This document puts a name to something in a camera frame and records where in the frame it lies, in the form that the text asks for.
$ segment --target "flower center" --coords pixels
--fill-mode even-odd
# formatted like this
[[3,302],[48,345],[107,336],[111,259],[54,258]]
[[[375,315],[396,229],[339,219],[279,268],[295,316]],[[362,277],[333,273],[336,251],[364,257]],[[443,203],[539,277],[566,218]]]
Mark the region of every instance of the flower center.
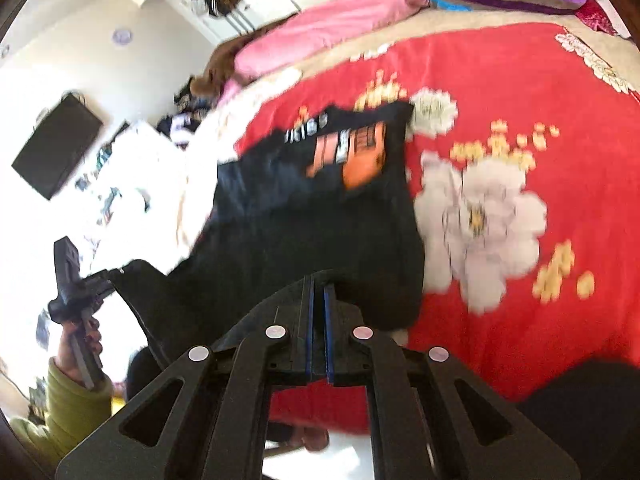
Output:
[[484,234],[486,228],[486,213],[484,208],[479,204],[469,204],[469,230],[474,238],[478,238]]

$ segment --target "brown teddy bear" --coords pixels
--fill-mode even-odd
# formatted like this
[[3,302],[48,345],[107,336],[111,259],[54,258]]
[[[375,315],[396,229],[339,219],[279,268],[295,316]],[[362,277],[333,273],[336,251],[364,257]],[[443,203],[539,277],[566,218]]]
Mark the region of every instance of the brown teddy bear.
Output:
[[241,74],[236,73],[236,55],[253,40],[257,40],[271,32],[274,28],[279,27],[294,15],[295,14],[292,14],[276,22],[268,23],[249,34],[243,34],[242,36],[219,44],[213,51],[204,74],[193,78],[191,81],[191,94],[195,97],[206,98],[215,104],[222,95],[226,82],[230,79],[234,79],[242,86],[247,86],[251,83],[251,79],[247,79]]

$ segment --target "triangular cutout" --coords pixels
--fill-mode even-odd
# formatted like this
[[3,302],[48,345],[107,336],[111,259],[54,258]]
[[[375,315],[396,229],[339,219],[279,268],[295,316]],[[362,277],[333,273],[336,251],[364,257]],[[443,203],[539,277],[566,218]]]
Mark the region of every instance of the triangular cutout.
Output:
[[481,446],[490,446],[513,432],[509,421],[467,382],[458,379],[454,384]]
[[177,379],[167,383],[124,423],[122,433],[145,446],[153,447],[158,444],[182,385],[183,382]]

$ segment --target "black t-shirt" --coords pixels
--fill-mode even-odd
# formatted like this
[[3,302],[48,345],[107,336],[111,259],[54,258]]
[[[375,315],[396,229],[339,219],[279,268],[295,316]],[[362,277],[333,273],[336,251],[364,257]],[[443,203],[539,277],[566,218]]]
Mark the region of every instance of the black t-shirt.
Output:
[[198,320],[207,343],[321,270],[332,271],[338,299],[359,306],[370,325],[414,322],[424,251],[404,176],[412,110],[406,102],[369,112],[330,107],[304,139],[277,130],[219,167],[212,217],[168,277],[180,315]]

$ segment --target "green sleeve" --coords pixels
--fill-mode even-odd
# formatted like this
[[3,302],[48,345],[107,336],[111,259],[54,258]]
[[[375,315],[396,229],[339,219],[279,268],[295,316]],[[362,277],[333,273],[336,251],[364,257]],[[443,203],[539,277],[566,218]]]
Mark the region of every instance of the green sleeve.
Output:
[[112,389],[111,381],[105,377],[100,389],[90,392],[66,377],[51,359],[46,426],[14,418],[10,423],[12,430],[39,458],[55,466],[111,416]]

